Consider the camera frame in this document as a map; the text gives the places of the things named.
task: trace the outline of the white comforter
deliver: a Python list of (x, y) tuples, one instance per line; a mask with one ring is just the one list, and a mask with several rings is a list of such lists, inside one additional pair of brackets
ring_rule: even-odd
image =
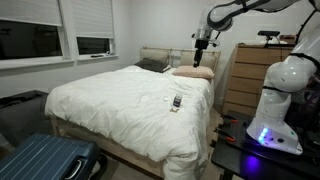
[[(170, 112), (176, 94), (180, 110)], [(46, 114), (112, 138), (159, 162), (166, 179), (199, 179), (207, 160), (213, 82), (129, 66), (55, 88)]]

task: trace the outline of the dresser drawer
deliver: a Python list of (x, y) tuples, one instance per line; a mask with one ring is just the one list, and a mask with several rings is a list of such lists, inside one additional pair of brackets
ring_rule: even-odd
[(250, 107), (257, 107), (260, 95), (228, 90), (225, 101)]
[(235, 63), (232, 76), (264, 80), (269, 66)]
[(235, 62), (267, 64), (270, 50), (263, 48), (238, 48)]
[(256, 114), (256, 108), (226, 102), (223, 105), (222, 113), (227, 114), (228, 111), (236, 111), (251, 116)]
[(262, 80), (244, 79), (238, 77), (231, 77), (229, 82), (230, 90), (243, 91), (253, 94), (261, 94), (262, 86)]
[(268, 61), (267, 63), (269, 65), (277, 63), (277, 62), (281, 62), (284, 61), (288, 55), (291, 53), (292, 50), (288, 50), (288, 49), (272, 49), (270, 50), (270, 55), (268, 57)]

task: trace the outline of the suitcase handle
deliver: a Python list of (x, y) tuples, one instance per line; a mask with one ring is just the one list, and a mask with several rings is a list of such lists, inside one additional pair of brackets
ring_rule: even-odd
[(69, 180), (74, 178), (74, 176), (77, 174), (77, 172), (80, 170), (81, 165), (82, 165), (82, 161), (77, 160), (77, 165), (75, 166), (75, 168), (73, 168), (72, 172), (70, 173), (69, 177), (64, 178), (65, 180)]

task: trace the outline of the suitcase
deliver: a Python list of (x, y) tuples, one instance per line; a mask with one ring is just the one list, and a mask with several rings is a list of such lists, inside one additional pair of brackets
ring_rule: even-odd
[(34, 134), (0, 162), (0, 179), (85, 180), (99, 154), (95, 143)]

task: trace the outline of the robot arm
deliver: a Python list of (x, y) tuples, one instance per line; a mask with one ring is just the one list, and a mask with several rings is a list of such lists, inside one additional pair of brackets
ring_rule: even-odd
[(217, 6), (207, 6), (202, 12), (198, 31), (193, 35), (196, 39), (196, 54), (194, 67), (199, 66), (202, 51), (207, 49), (211, 41), (211, 33), (216, 31), (227, 31), (232, 27), (233, 17), (249, 10), (260, 10), (263, 12), (278, 12), (300, 0), (235, 0), (231, 3)]
[[(196, 54), (194, 66), (201, 60), (202, 50), (211, 41), (211, 32), (226, 31), (232, 18), (248, 10), (278, 12), (299, 0), (235, 0), (207, 6), (194, 35)], [(320, 11), (320, 0), (309, 0)], [(261, 99), (247, 133), (262, 146), (300, 155), (303, 150), (297, 134), (284, 122), (291, 103), (291, 92), (304, 88), (308, 79), (320, 71), (320, 26), (308, 34), (284, 62), (275, 63), (267, 71)]]

